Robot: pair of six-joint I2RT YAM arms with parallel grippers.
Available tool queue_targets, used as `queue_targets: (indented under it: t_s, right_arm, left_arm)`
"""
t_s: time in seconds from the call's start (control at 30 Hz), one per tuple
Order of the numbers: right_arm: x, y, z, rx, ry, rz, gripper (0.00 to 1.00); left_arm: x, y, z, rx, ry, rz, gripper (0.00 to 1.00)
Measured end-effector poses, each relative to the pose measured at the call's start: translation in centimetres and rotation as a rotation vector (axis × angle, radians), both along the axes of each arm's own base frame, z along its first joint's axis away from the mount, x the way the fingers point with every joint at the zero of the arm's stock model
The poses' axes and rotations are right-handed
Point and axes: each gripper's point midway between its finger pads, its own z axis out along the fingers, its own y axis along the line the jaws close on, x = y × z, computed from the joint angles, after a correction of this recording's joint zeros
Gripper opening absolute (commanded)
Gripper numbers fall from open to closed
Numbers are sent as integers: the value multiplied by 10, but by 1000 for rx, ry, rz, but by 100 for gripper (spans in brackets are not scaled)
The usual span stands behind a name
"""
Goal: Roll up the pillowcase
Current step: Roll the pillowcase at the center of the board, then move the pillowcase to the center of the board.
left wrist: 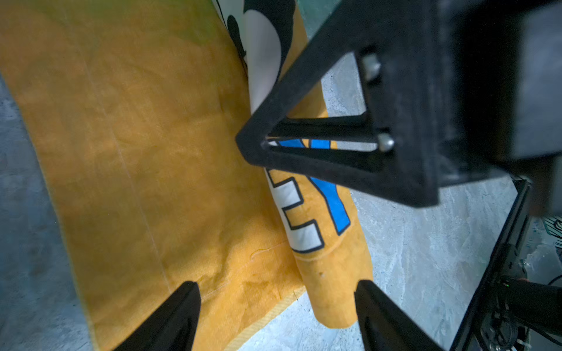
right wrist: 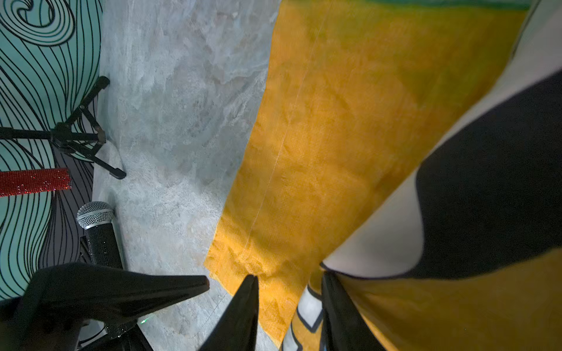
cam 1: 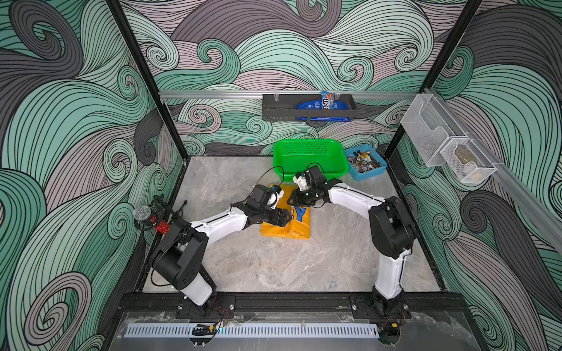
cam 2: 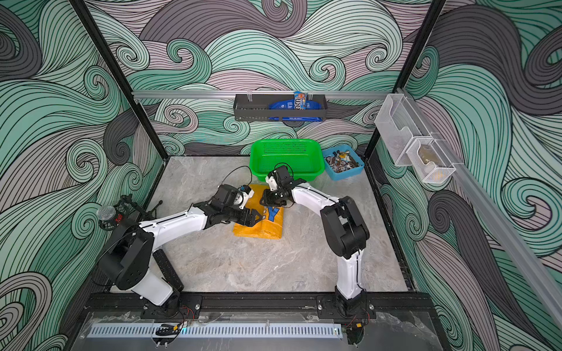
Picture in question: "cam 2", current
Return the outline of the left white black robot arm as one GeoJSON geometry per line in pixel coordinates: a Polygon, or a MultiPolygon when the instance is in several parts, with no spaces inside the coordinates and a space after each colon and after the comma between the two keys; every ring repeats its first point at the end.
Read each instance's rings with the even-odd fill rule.
{"type": "Polygon", "coordinates": [[[144,222],[123,219],[102,249],[99,268],[119,290],[131,290],[161,307],[176,289],[151,271],[152,254],[170,241],[215,225],[253,227],[261,221],[260,212],[246,206],[254,194],[249,185],[223,184],[209,200],[178,214],[144,222]]]}

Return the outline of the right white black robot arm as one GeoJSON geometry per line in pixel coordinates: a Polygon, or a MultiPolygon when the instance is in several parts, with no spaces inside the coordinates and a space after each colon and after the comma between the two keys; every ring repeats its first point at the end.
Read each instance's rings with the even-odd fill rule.
{"type": "Polygon", "coordinates": [[[269,188],[261,199],[265,206],[285,206],[289,200],[320,216],[326,242],[337,256],[336,292],[344,301],[360,296],[362,256],[370,232],[354,199],[330,196],[303,179],[276,180],[271,175],[266,183],[269,188]]]}

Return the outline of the yellow printed pillowcase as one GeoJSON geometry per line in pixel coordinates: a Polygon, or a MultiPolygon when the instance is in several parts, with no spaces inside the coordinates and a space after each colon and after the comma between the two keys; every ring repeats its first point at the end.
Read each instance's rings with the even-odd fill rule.
{"type": "Polygon", "coordinates": [[[261,215],[262,220],[251,228],[235,224],[233,234],[238,237],[281,239],[285,209],[260,204],[263,191],[268,190],[268,186],[250,184],[250,188],[254,191],[254,195],[247,201],[246,207],[256,210],[261,215]]]}

